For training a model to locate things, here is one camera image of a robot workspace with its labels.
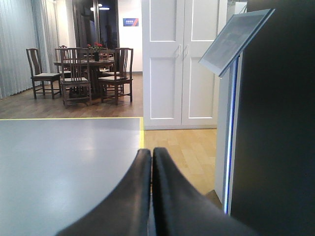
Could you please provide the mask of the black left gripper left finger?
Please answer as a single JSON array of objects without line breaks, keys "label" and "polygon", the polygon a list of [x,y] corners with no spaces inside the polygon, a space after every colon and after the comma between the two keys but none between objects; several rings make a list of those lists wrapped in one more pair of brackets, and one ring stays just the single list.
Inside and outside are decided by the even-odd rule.
[{"label": "black left gripper left finger", "polygon": [[138,150],[114,190],[59,236],[146,236],[150,209],[151,152]]}]

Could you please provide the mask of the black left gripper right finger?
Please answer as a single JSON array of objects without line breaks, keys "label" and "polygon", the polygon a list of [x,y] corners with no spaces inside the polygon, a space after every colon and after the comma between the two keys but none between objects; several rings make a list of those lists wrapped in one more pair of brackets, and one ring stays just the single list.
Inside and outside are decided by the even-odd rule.
[{"label": "black left gripper right finger", "polygon": [[200,194],[164,147],[153,152],[153,208],[159,236],[257,235]]}]

